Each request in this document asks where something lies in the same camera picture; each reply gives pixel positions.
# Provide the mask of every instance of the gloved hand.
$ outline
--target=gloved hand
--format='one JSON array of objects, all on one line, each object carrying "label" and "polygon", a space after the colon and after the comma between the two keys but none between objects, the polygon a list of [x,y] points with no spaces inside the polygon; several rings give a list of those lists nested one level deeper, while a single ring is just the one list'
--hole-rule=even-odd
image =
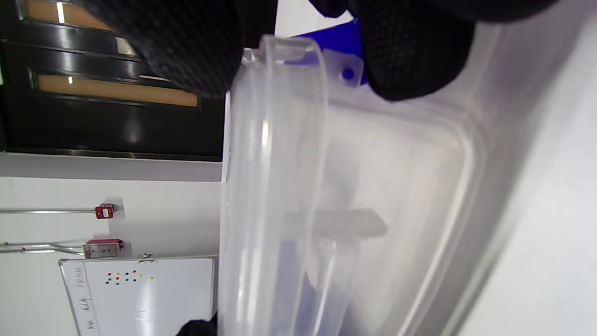
[{"label": "gloved hand", "polygon": [[[235,0],[77,1],[183,90],[221,97],[230,89],[243,48]],[[477,21],[523,19],[557,0],[309,1],[325,16],[358,16],[372,89],[402,100],[435,92],[460,73]]]}]

